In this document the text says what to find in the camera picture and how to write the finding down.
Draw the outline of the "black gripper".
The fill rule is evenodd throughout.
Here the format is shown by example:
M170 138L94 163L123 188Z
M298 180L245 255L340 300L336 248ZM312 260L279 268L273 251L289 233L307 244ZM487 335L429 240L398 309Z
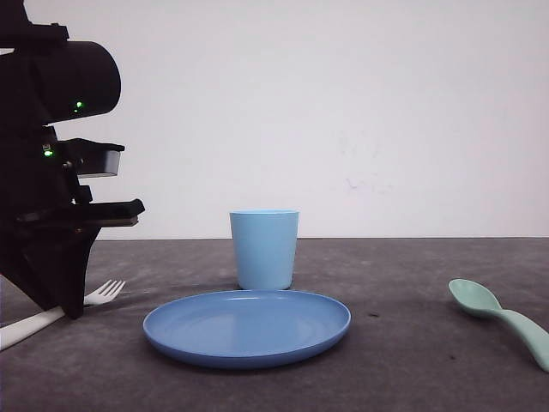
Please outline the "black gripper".
M44 310L83 314L87 263L103 227L132 227L139 199L96 203L51 126L1 141L1 275Z

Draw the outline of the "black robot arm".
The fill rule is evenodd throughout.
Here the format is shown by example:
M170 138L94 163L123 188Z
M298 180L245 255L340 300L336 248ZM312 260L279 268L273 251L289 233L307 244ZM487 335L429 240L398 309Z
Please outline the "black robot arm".
M58 122L110 112L121 81L112 55L1 4L1 273L38 306L79 318L87 262L104 227L137 223L140 200L96 203L81 179L114 176L123 147L61 141Z

